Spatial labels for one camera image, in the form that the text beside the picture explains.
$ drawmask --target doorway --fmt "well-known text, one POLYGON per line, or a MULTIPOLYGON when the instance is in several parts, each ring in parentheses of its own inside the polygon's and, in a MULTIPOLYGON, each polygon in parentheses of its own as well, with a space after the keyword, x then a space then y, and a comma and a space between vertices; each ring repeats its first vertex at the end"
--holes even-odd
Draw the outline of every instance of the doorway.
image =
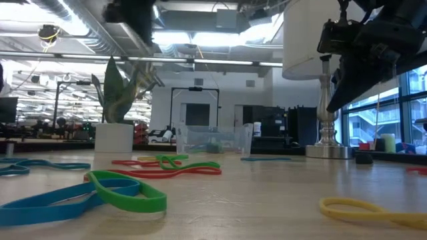
POLYGON ((187 103, 186 110, 187 126, 209 126, 210 104, 187 103))

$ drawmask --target red rubber band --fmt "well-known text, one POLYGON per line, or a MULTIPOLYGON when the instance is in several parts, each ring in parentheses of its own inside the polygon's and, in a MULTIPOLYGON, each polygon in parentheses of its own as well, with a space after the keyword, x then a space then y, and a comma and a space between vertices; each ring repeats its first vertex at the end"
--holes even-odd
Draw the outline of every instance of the red rubber band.
POLYGON ((165 179, 170 177, 175 177, 182 173, 197 173, 205 175, 220 175, 222 173, 221 169, 215 167, 191 167, 189 169, 182 170, 106 170, 112 171, 115 173, 121 173, 128 175, 130 177, 144 178, 144 179, 165 179))
MULTIPOLYGON (((181 165, 182 163, 180 161, 173 161, 176 165, 181 165)), ((117 165, 125 165, 125 166, 141 166, 141 167, 160 167, 159 161, 134 161, 134 160, 114 160, 111 163, 117 164, 117 165)), ((169 161, 162 161, 162 163, 168 164, 169 161)))
POLYGON ((408 172, 418 172, 420 175, 427 175, 427 167, 409 167, 406 169, 408 172))

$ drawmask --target white pot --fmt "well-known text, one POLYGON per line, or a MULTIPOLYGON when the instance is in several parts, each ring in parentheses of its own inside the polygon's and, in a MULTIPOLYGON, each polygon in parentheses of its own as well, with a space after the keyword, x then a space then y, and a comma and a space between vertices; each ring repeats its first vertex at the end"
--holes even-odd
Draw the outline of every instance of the white pot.
POLYGON ((96 153, 131 153, 133 126, 121 123, 102 123, 96 126, 96 153))

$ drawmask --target rubber band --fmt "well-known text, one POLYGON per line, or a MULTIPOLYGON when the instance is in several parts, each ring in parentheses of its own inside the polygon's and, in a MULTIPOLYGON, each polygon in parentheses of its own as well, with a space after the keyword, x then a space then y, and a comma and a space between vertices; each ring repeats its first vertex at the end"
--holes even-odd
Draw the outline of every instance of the rubber band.
POLYGON ((127 175, 111 171, 90 171, 86 173, 86 176, 95 185, 99 197, 118 209, 136 213, 155 213, 166 210, 166 194, 147 183, 139 181, 139 193, 145 198, 130 197, 115 193, 99 182, 100 179, 133 179, 127 175))
POLYGON ((264 158, 242 157, 240 160, 242 161, 291 161, 292 159, 289 157, 264 157, 264 158))
POLYGON ((156 157, 158 159, 162 160, 162 161, 159 161, 159 164, 160 164, 160 167, 163 170, 182 170, 182 169, 189 169, 189 168, 192 168, 192 167, 214 167, 214 168, 218 168, 219 169, 221 167, 220 164, 212 162, 212 161, 210 161, 210 162, 203 162, 203 163, 192 163, 192 164, 189 164, 189 165, 186 165, 186 166, 183 166, 183 167, 179 167, 179 166, 177 166, 173 162, 176 159, 176 157, 168 157, 168 156, 165 156, 165 155, 159 155, 159 156, 156 156, 156 157), (171 165, 171 167, 168 167, 168 166, 164 165, 163 164, 164 161, 167 161, 171 165))
POLYGON ((427 175, 427 167, 409 167, 407 172, 418 172, 420 175, 427 175))
MULTIPOLYGON (((174 160, 184 160, 188 159, 188 155, 164 155, 167 157, 177 157, 174 160)), ((138 161, 159 161, 157 157, 138 157, 138 161)))
MULTIPOLYGON (((159 161, 150 161, 141 163, 139 161, 134 160, 114 160, 111 162, 112 164, 117 165, 125 165, 125 166, 141 166, 141 167, 160 167, 159 161)), ((182 163, 180 161, 174 161, 176 165, 181 165, 182 163)))
POLYGON ((196 173, 204 175, 221 175, 221 169, 215 167, 192 167, 182 170, 108 170, 114 173, 121 173, 130 177, 143 179, 165 179, 178 176, 183 173, 196 173))
POLYGON ((72 170, 72 169, 90 169, 91 165, 88 163, 51 163, 47 160, 34 159, 18 161, 16 159, 2 160, 1 163, 13 163, 14 165, 0 168, 0 176, 4 175, 24 175, 29 174, 31 166, 51 167, 54 169, 72 170))
POLYGON ((360 201, 356 199, 343 198, 343 197, 329 197, 320 199, 319 202, 320 212, 335 219, 351 219, 363 221, 391 221, 393 223, 427 230, 427 213, 391 213, 377 205, 360 201), (372 213, 357 213, 354 211, 343 211, 329 208, 329 205, 348 205, 352 207, 359 207, 371 211, 372 213))
MULTIPOLYGON (((135 179, 102 179, 99 183, 104 187, 115 187, 112 191, 123 196, 137 195, 140 184, 135 179)), ((83 183, 4 204, 0 206, 0 226, 47 223, 79 217, 84 212, 104 204, 98 194, 77 203, 52 204, 90 194, 93 190, 93 183, 83 183)))

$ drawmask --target potted plant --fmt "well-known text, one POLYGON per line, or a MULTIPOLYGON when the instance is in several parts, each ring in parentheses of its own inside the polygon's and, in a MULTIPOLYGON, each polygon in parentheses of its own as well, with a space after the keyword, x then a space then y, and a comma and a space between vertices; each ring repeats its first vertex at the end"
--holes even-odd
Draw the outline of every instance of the potted plant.
POLYGON ((113 57, 105 70, 103 92, 99 79, 92 75, 92 83, 98 93, 107 123, 98 124, 95 135, 95 152, 130 153, 133 145, 133 125, 123 124, 131 109, 139 86, 138 70, 133 70, 130 80, 124 79, 113 57))

